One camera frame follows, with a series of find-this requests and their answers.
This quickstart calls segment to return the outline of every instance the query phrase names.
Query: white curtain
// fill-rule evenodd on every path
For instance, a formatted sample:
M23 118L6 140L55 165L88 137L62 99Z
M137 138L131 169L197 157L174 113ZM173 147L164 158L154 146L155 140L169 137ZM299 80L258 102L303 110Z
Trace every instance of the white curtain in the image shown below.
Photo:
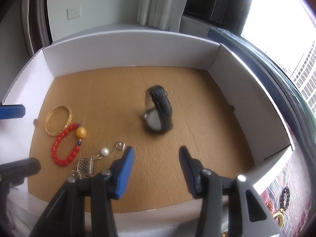
M186 0L139 0L137 22L179 32Z

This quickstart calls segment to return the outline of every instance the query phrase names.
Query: red bead bracelet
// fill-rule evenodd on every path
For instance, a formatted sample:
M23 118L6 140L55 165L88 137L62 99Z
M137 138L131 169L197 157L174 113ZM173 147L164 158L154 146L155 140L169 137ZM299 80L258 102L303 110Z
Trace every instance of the red bead bracelet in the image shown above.
M76 146L73 148L70 155L65 160L60 160L56 155L57 147L58 147L59 143L61 142L61 140L63 138L65 138L67 136L67 134L69 134L73 130L77 130L76 134L77 134L77 137L79 138L79 141L77 142ZM80 151L81 138L84 138L86 136L86 134L87 134L86 130L81 126L81 124L78 124L78 123L74 123L74 124L70 125L69 127L67 127L64 131L62 131L57 136L56 141L54 142L53 147L52 147L52 158L53 158L54 162L58 166L66 166L69 163L71 163L73 161L73 159L77 156L77 153Z

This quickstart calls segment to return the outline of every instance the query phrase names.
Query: wristwatch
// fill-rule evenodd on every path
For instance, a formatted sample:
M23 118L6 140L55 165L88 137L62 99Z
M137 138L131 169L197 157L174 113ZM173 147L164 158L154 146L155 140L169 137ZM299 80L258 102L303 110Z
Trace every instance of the wristwatch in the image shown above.
M156 133L164 134L173 128L172 107L167 95L162 86L152 86L146 90L144 121Z

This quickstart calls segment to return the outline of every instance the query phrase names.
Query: building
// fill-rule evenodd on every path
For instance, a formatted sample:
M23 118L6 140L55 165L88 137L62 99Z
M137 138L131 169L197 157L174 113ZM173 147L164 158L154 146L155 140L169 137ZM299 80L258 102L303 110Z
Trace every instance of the building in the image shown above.
M311 44L290 75L316 117L316 45Z
M270 53L268 53L267 51L265 52L265 54L271 59L273 60L273 62L275 64L277 64L279 66L280 69L282 69L282 71L289 77L291 75L291 71L289 69L287 69L285 66L283 66L274 56L272 56Z

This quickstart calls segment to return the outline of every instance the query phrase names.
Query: white pearl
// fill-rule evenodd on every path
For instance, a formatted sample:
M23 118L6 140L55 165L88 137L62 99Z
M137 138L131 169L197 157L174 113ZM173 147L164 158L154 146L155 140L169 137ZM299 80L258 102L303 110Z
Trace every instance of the white pearl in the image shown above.
M110 154L109 149L108 149L108 148L103 148L103 149L101 150L101 154L102 154L102 156L104 156L104 157L108 156L108 155Z

